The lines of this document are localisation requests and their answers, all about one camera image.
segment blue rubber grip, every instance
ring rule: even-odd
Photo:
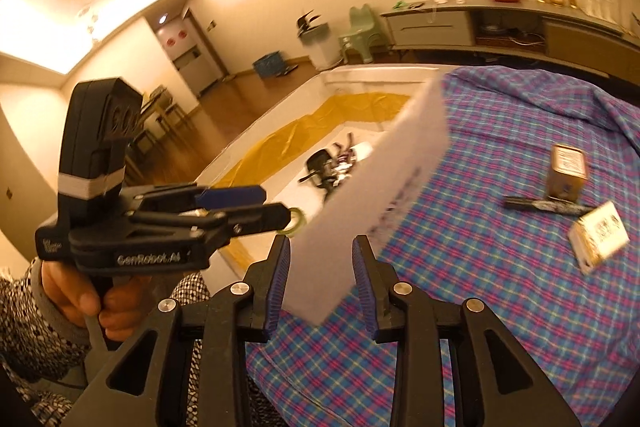
[[[206,210],[219,210],[233,206],[263,204],[267,193],[260,185],[248,187],[208,188],[196,197],[196,203]]]
[[[291,263],[291,243],[289,237],[284,237],[284,239],[280,248],[278,263],[273,272],[271,287],[267,293],[265,329],[269,331],[270,334],[278,327],[284,289],[287,285],[289,265]]]
[[[376,318],[376,298],[373,293],[373,286],[369,280],[367,267],[362,257],[362,250],[358,240],[354,239],[351,244],[351,262],[353,263],[353,273],[356,276],[356,286],[358,288],[358,298],[360,307],[364,314],[364,322],[367,331],[372,339],[375,339],[380,329]]]

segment person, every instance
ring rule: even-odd
[[[36,259],[21,279],[0,278],[0,371],[40,423],[58,427],[72,404],[30,382],[59,380],[82,362],[90,347],[85,315],[97,315],[111,340],[131,336],[145,317],[149,283],[150,277],[132,277],[101,302],[91,281],[63,263]]]

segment pen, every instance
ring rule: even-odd
[[[584,216],[595,206],[585,206],[583,204],[571,203],[569,201],[553,200],[529,200],[527,198],[517,198],[515,196],[505,196],[502,200],[504,208],[525,211],[552,212],[554,214],[564,214],[565,216]]]

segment blue bin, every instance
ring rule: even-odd
[[[287,63],[280,52],[274,52],[256,60],[254,62],[254,70],[260,78],[269,78],[270,76],[287,73]]]

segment white tape band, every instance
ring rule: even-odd
[[[78,198],[79,200],[93,200],[106,194],[113,187],[124,180],[124,168],[111,174],[98,176],[92,180],[79,178],[71,174],[58,173],[58,194]]]

